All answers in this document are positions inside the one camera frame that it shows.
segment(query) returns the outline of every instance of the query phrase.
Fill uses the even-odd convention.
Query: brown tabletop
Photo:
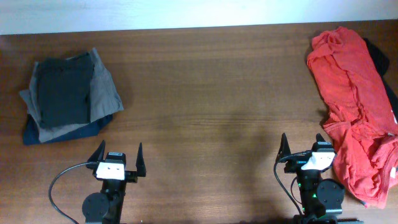
[[[84,162],[106,140],[135,170],[140,142],[147,177],[129,184],[123,223],[274,223],[297,213],[272,167],[280,136],[293,152],[310,149],[327,117],[306,65],[310,39],[346,26],[391,60],[386,81],[398,92],[398,21],[287,24],[0,36],[0,223],[69,223],[50,205],[52,179]],[[71,57],[96,47],[125,110],[99,136],[23,146],[26,89],[34,61]],[[293,174],[283,174],[290,187]],[[324,176],[332,176],[328,171]],[[84,223],[81,205],[101,189],[91,171],[73,170],[53,198]],[[352,196],[341,217],[398,220],[398,188],[384,210]]]

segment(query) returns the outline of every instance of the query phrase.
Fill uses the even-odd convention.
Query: pile of clothes
[[[96,136],[114,113],[123,110],[96,49],[36,62],[29,89],[19,94],[27,105],[25,145]]]
[[[384,208],[398,184],[398,100],[382,79],[388,58],[345,27],[321,33],[312,47],[307,64],[330,110],[323,129],[337,152],[333,169],[365,206]]]

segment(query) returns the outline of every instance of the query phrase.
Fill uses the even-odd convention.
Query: white backdrop
[[[398,0],[0,0],[0,34],[397,18]]]

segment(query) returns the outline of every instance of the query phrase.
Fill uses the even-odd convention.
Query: black cloth
[[[368,47],[369,55],[373,60],[373,64],[380,74],[384,88],[386,89],[387,97],[390,101],[392,111],[396,118],[398,118],[398,98],[395,93],[391,90],[390,86],[384,81],[383,76],[386,74],[388,70],[388,66],[390,65],[390,60],[387,58],[386,55],[381,52],[381,50],[372,44],[367,38],[364,38],[366,46]]]
[[[48,58],[37,67],[37,101],[42,128],[90,122],[90,55]]]
[[[109,122],[111,122],[112,119],[112,114],[107,115],[90,124],[87,124],[84,127],[78,128],[74,131],[64,134],[63,136],[59,136],[55,139],[51,139],[43,143],[61,142],[97,136],[100,130],[103,129]],[[33,120],[30,114],[28,114],[27,116],[27,124],[23,135],[23,142],[26,146],[41,144],[41,142],[39,141],[39,131],[37,129],[36,122]]]

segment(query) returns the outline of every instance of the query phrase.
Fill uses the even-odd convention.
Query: red cloth
[[[365,41],[339,27],[312,39],[307,64],[329,106],[324,130],[333,139],[333,168],[341,183],[368,205],[384,208],[398,166],[398,125]]]

